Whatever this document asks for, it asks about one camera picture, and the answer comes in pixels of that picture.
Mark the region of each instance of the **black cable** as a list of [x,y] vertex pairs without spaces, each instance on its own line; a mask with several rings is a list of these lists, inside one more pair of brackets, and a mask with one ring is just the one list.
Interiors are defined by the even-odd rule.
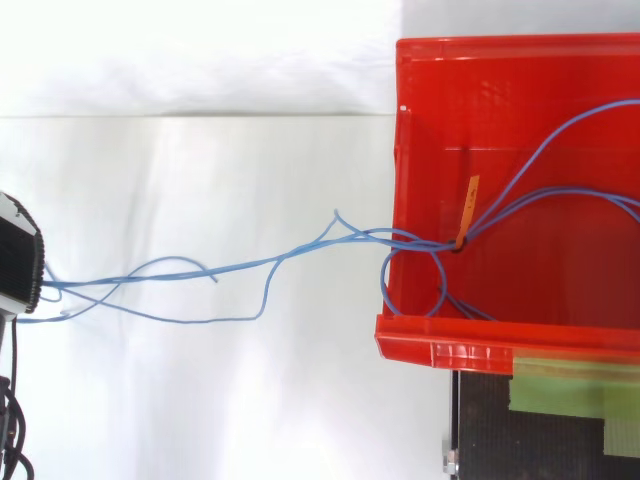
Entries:
[[[10,388],[15,396],[16,392],[16,381],[18,378],[18,322],[14,319],[11,322],[11,383]],[[14,441],[16,439],[16,429],[18,427],[17,418],[12,414],[11,405],[9,405],[9,409],[7,411],[7,415],[9,415],[9,423],[7,425],[7,438],[6,444],[3,446],[7,450],[7,455],[5,456],[5,464],[7,468],[12,463],[17,462],[17,457],[12,455],[9,450],[13,450]]]
[[[7,452],[10,453],[11,455],[17,455],[17,452],[15,451],[14,448],[7,448]],[[21,463],[25,471],[27,472],[27,480],[34,480],[36,477],[36,472],[33,469],[33,465],[31,464],[31,461],[27,457],[25,457],[23,453],[21,453],[20,455],[17,455],[17,459],[18,459],[18,463]]]
[[9,389],[4,392],[7,400],[9,400],[9,411],[13,417],[18,421],[18,440],[16,441],[15,449],[11,449],[13,454],[11,455],[11,463],[7,464],[4,471],[4,480],[9,480],[13,476],[13,472],[16,470],[18,466],[18,462],[20,460],[20,456],[22,455],[22,448],[24,447],[24,439],[27,434],[27,422],[24,418],[24,413],[22,413],[22,408],[16,400],[15,395]]
[[18,377],[18,322],[11,322],[11,390],[16,394],[16,380]]

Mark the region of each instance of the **blue wire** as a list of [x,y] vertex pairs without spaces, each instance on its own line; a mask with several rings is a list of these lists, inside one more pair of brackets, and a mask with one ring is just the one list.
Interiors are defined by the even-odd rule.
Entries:
[[473,227],[469,229],[469,232],[467,233],[467,239],[469,241],[473,240],[482,232],[484,232],[486,229],[490,228],[491,226],[495,225],[498,222],[501,222],[508,216],[514,214],[521,208],[533,202],[542,200],[543,198],[553,197],[557,195],[585,195],[585,196],[603,198],[605,200],[610,201],[614,205],[620,207],[621,209],[623,209],[625,212],[631,215],[631,217],[636,222],[640,223],[640,215],[635,213],[633,210],[631,210],[631,208],[629,208],[626,205],[626,203],[629,203],[636,207],[640,207],[640,202],[632,198],[625,197],[622,195],[600,192],[598,190],[592,190],[592,189],[583,188],[583,187],[546,187],[546,188],[541,188],[539,190],[535,190],[531,193],[528,193],[518,198],[517,200],[514,200],[512,203],[504,207],[499,213],[496,214],[495,217],[493,217],[484,225],[480,225],[476,223]]
[[[536,151],[534,152],[534,154],[527,160],[527,162],[524,164],[524,166],[520,169],[520,171],[513,177],[513,179],[507,184],[507,187],[502,191],[502,193],[498,196],[498,198],[489,206],[489,208],[480,216],[480,218],[474,222],[474,224],[471,226],[471,228],[469,229],[468,233],[467,233],[467,239],[473,240],[474,238],[476,238],[478,235],[480,235],[482,232],[484,232],[486,229],[490,228],[491,226],[495,225],[496,223],[504,220],[505,218],[507,218],[508,216],[514,214],[515,212],[517,212],[518,210],[520,210],[521,208],[524,208],[525,206],[542,200],[544,198],[548,198],[548,197],[552,197],[552,196],[556,196],[556,195],[588,195],[588,196],[594,196],[594,197],[599,197],[599,198],[603,198],[605,200],[610,201],[611,203],[613,203],[614,205],[622,208],[625,212],[627,212],[629,215],[631,215],[633,217],[633,219],[640,223],[640,215],[636,214],[636,212],[634,212],[629,205],[639,208],[640,207],[640,201],[632,199],[630,197],[625,197],[623,195],[618,195],[618,194],[614,194],[614,193],[606,193],[606,192],[600,192],[594,189],[589,189],[589,188],[583,188],[583,187],[547,187],[547,188],[542,188],[539,190],[536,190],[534,192],[528,193],[526,195],[524,195],[523,197],[520,197],[519,199],[513,201],[512,203],[510,203],[509,205],[507,205],[506,207],[504,207],[502,210],[500,210],[493,218],[489,219],[489,217],[491,216],[491,214],[500,206],[500,204],[504,201],[504,199],[506,198],[506,196],[508,195],[508,193],[513,189],[513,187],[516,185],[516,183],[520,180],[520,178],[522,177],[522,175],[529,169],[529,167],[537,160],[537,158],[540,156],[540,154],[545,150],[545,148],[558,136],[560,135],[564,130],[566,130],[567,128],[569,128],[570,126],[574,125],[575,123],[584,120],[585,118],[588,118],[592,115],[595,115],[597,113],[600,112],[604,112],[606,110],[611,110],[613,108],[618,108],[618,107],[623,107],[623,106],[630,106],[630,105],[640,105],[640,99],[630,99],[630,100],[622,100],[622,101],[618,101],[618,102],[612,102],[612,103],[608,103],[605,105],[602,105],[600,107],[596,107],[593,108],[591,110],[588,110],[580,115],[577,115],[576,117],[573,117],[572,119],[566,121],[565,123],[563,123],[560,127],[558,127],[556,130],[554,130],[541,144],[540,146],[536,149]],[[350,230],[352,233],[350,235],[345,235],[343,237],[339,237],[336,239],[332,239],[332,240],[325,240],[325,237],[329,234],[329,232],[332,230],[332,228],[337,224],[341,224],[342,226],[344,226],[345,228],[347,228],[348,230]],[[379,233],[384,233],[384,234],[392,234],[396,237],[404,237],[408,240],[406,241],[400,241],[400,240],[394,240],[393,238],[391,240],[385,239],[385,238],[380,238],[380,237],[376,237],[373,234],[379,234]],[[490,315],[476,309],[475,307],[461,301],[458,299],[455,299],[453,296],[451,296],[448,292],[447,292],[447,276],[446,276],[446,272],[444,270],[444,266],[442,264],[442,262],[440,261],[440,258],[438,257],[437,253],[438,252],[445,252],[445,251],[450,251],[454,248],[454,245],[451,243],[440,243],[440,242],[435,242],[435,241],[430,241],[430,240],[424,240],[419,238],[416,235],[413,235],[410,232],[404,231],[404,230],[400,230],[400,229],[396,229],[396,228],[374,228],[374,229],[369,229],[369,230],[359,230],[357,228],[355,228],[354,226],[352,226],[351,224],[347,223],[344,219],[342,219],[342,217],[340,217],[338,211],[336,210],[334,212],[334,218],[331,221],[331,223],[329,223],[329,225],[325,228],[325,230],[322,232],[322,234],[320,236],[318,236],[315,240],[306,243],[304,245],[301,245],[299,247],[296,247],[292,250],[290,250],[289,252],[286,252],[284,254],[281,255],[277,255],[274,257],[269,257],[269,258],[265,258],[262,260],[255,260],[252,262],[244,262],[244,263],[239,263],[239,264],[234,264],[234,265],[228,265],[225,267],[218,267],[218,268],[211,268],[208,269],[206,268],[204,265],[198,263],[195,260],[186,258],[186,257],[178,257],[178,256],[173,256],[173,257],[163,257],[163,258],[159,258],[159,259],[155,259],[155,260],[151,260],[147,263],[145,263],[144,265],[141,265],[140,267],[136,268],[135,270],[133,270],[129,275],[127,276],[123,276],[123,277],[107,277],[107,278],[102,278],[102,279],[98,279],[98,280],[92,280],[92,281],[87,281],[87,282],[62,282],[59,281],[51,272],[51,270],[47,267],[47,273],[49,274],[49,276],[51,277],[51,280],[47,280],[43,282],[43,285],[45,287],[51,287],[51,288],[55,288],[58,290],[59,293],[59,297],[56,300],[51,300],[51,299],[43,299],[45,301],[49,301],[49,302],[59,302],[62,299],[62,292],[65,293],[69,293],[71,295],[75,295],[79,298],[85,299],[87,301],[92,302],[92,304],[85,308],[84,310],[81,310],[75,314],[64,314],[61,315],[59,317],[54,317],[54,318],[49,318],[49,319],[25,319],[25,318],[20,318],[18,319],[18,322],[20,323],[45,323],[45,322],[59,322],[59,321],[65,321],[65,320],[69,320],[71,318],[77,317],[79,315],[82,315],[84,313],[86,313],[87,311],[91,310],[92,308],[95,308],[98,305],[102,305],[108,308],[113,308],[116,310],[120,310],[126,313],[130,313],[133,315],[137,315],[137,316],[141,316],[141,317],[145,317],[145,318],[149,318],[152,320],[157,320],[157,321],[161,321],[161,322],[169,322],[169,323],[184,323],[184,324],[202,324],[202,323],[212,323],[212,322],[225,322],[225,321],[250,321],[250,320],[256,320],[257,318],[259,318],[262,313],[264,312],[265,308],[266,308],[266,303],[267,303],[267,298],[269,295],[269,286],[271,284],[271,280],[275,274],[275,272],[277,271],[278,267],[287,259],[289,258],[294,258],[297,257],[299,255],[303,255],[306,253],[310,253],[312,251],[315,250],[319,250],[322,248],[326,248],[332,245],[337,245],[337,244],[343,244],[343,243],[378,243],[381,245],[385,245],[388,247],[391,247],[391,252],[387,255],[387,257],[385,258],[385,260],[382,263],[382,268],[380,271],[380,289],[382,291],[382,297],[384,300],[384,303],[387,305],[387,307],[396,315],[402,315],[402,313],[395,307],[395,305],[393,304],[393,302],[391,301],[391,299],[389,298],[389,293],[388,293],[388,289],[387,286],[385,284],[385,276],[386,276],[386,271],[388,268],[388,265],[391,261],[391,259],[398,254],[398,252],[400,251],[413,251],[413,252],[423,252],[423,253],[429,253],[431,255],[431,257],[433,258],[436,267],[438,269],[440,278],[441,278],[441,286],[439,287],[440,289],[440,297],[438,298],[438,301],[436,302],[436,304],[434,305],[434,307],[427,313],[427,316],[433,316],[435,315],[439,309],[442,307],[442,304],[445,302],[445,300],[449,300],[456,308],[458,308],[458,310],[460,310],[463,314],[465,314],[465,316],[468,316],[471,318],[471,313],[475,314],[476,316],[479,316],[481,318],[487,319],[487,320],[495,320],[493,317],[491,317]],[[136,276],[135,274],[137,272],[139,272],[140,270],[156,264],[156,263],[160,263],[160,262],[164,262],[164,261],[169,261],[169,260],[181,260],[181,261],[185,261],[188,263],[191,263],[193,265],[198,266],[198,268],[200,270],[198,271],[192,271],[192,272],[181,272],[181,273],[171,273],[171,274],[160,274],[160,275],[150,275],[150,276]],[[190,280],[190,279],[194,279],[194,278],[203,278],[203,277],[210,277],[214,282],[217,282],[218,280],[216,279],[215,275],[222,275],[224,273],[228,273],[228,272],[235,272],[235,271],[239,271],[239,270],[246,270],[246,269],[250,269],[250,268],[255,268],[258,266],[262,266],[262,265],[266,265],[266,264],[270,264],[272,263],[273,266],[271,267],[271,270],[267,276],[267,279],[265,281],[265,287],[264,287],[264,292],[263,292],[263,298],[262,298],[262,303],[260,306],[260,309],[258,310],[258,313],[250,316],[250,317],[228,317],[228,318],[213,318],[213,319],[208,319],[208,320],[179,320],[179,319],[169,319],[169,318],[163,318],[163,317],[158,317],[155,315],[150,315],[144,312],[139,312],[139,311],[135,311],[126,307],[121,307],[119,305],[115,305],[115,304],[111,304],[106,302],[107,298],[109,298],[109,296],[111,296],[121,285],[123,284],[128,284],[128,283],[138,283],[138,282],[144,282],[144,281],[178,281],[178,280]],[[92,285],[115,285],[113,289],[111,289],[109,291],[109,293],[107,293],[104,297],[102,297],[101,299],[95,299],[92,297],[89,297],[87,295],[84,294],[80,294],[76,291],[71,290],[72,288],[78,288],[78,287],[86,287],[86,286],[92,286]]]
[[509,194],[511,189],[515,186],[516,183],[520,180],[522,175],[531,167],[533,162],[535,162],[540,154],[547,148],[547,146],[562,132],[564,132],[567,128],[576,123],[584,120],[585,118],[591,117],[597,113],[605,112],[607,110],[612,110],[614,108],[627,107],[631,105],[640,105],[640,99],[629,99],[629,100],[620,100],[618,102],[611,102],[601,105],[596,108],[592,108],[591,110],[587,110],[580,115],[576,115],[575,117],[567,120],[558,128],[556,128],[544,141],[540,144],[540,146],[536,149],[536,151],[531,155],[529,160],[526,161],[524,166],[520,169],[520,171],[511,179],[511,181],[507,184],[506,188],[502,191],[502,193],[498,196],[498,198],[493,202],[489,208],[480,216],[480,218],[474,223],[475,225],[481,225],[484,220],[491,215],[491,213],[502,203],[505,197]]
[[[49,275],[51,277],[51,280],[57,282],[58,279],[56,278],[56,276],[53,274],[53,272],[51,271],[51,269],[49,268],[49,265],[45,264],[44,266],[44,270],[47,273],[47,275]],[[58,290],[58,298],[56,299],[51,299],[51,298],[45,298],[45,297],[40,297],[40,300],[43,300],[45,302],[49,302],[49,303],[58,303],[62,301],[62,290]]]

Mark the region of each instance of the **white surface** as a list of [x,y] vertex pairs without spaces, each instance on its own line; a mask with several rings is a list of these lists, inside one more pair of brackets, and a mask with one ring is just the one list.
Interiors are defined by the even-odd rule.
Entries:
[[398,38],[639,29],[637,0],[0,0],[0,115],[393,113]]
[[[223,265],[312,239],[336,207],[389,225],[393,134],[393,117],[4,120],[1,187],[38,221],[64,279],[167,254]],[[256,323],[95,309],[21,326],[38,478],[443,479],[448,373],[384,360],[373,339],[386,253],[345,245],[285,263]],[[266,274],[116,299],[181,318],[249,314]]]

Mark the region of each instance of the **metal screw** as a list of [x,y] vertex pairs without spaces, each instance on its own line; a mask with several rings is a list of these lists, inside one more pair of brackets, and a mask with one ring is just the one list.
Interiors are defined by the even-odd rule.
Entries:
[[447,475],[458,475],[458,450],[449,450],[447,452],[442,468]]

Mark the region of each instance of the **black base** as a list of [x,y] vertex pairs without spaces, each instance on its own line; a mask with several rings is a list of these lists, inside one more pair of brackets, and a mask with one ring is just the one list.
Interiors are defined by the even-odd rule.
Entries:
[[460,480],[640,479],[603,455],[604,421],[509,411],[509,377],[460,374]]

